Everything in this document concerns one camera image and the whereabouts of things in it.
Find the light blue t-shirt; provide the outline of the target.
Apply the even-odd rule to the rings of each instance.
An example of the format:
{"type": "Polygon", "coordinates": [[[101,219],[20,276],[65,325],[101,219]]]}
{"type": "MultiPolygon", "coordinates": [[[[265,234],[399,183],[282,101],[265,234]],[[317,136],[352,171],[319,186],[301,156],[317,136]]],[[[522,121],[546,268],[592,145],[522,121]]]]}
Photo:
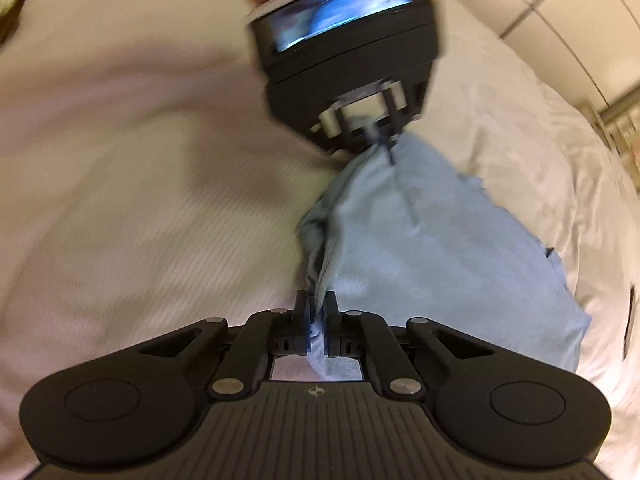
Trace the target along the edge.
{"type": "Polygon", "coordinates": [[[560,255],[411,133],[373,145],[299,226],[307,283],[322,304],[401,326],[423,316],[574,372],[590,316],[560,255]]]}

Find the white bed duvet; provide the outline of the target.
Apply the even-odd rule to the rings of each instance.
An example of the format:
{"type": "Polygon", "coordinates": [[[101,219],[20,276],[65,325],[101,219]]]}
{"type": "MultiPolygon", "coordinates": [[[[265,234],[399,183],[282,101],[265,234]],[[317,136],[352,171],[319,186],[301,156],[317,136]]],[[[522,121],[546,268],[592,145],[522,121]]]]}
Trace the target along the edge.
{"type": "MultiPolygon", "coordinates": [[[[608,397],[598,463],[639,474],[639,201],[585,117],[457,0],[414,131],[564,263],[608,397]]],[[[338,162],[273,122],[245,0],[26,0],[1,49],[1,474],[36,466],[40,378],[303,285],[300,217],[338,162]]]]}

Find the white sliding wardrobe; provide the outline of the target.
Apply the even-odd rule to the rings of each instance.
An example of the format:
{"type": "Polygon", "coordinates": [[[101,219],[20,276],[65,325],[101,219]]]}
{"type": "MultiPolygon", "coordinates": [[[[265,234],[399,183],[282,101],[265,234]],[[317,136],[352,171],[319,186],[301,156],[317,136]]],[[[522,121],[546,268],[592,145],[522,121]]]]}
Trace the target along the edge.
{"type": "Polygon", "coordinates": [[[458,0],[572,104],[639,83],[639,0],[458,0]]]}

